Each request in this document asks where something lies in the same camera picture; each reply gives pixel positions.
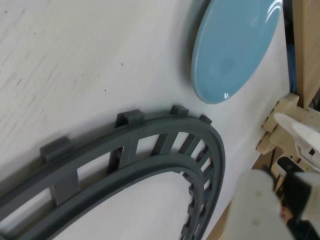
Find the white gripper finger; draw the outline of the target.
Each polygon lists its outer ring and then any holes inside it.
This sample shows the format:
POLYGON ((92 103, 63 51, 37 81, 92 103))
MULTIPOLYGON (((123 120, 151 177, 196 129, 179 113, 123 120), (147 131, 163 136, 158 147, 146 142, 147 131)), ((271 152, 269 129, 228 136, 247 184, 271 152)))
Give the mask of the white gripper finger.
POLYGON ((280 217, 281 205, 273 191, 274 181, 262 170, 239 177, 228 213, 230 240, 293 240, 280 217))
POLYGON ((298 122, 283 113, 275 113, 274 119, 293 137, 298 157, 319 173, 320 129, 298 122))

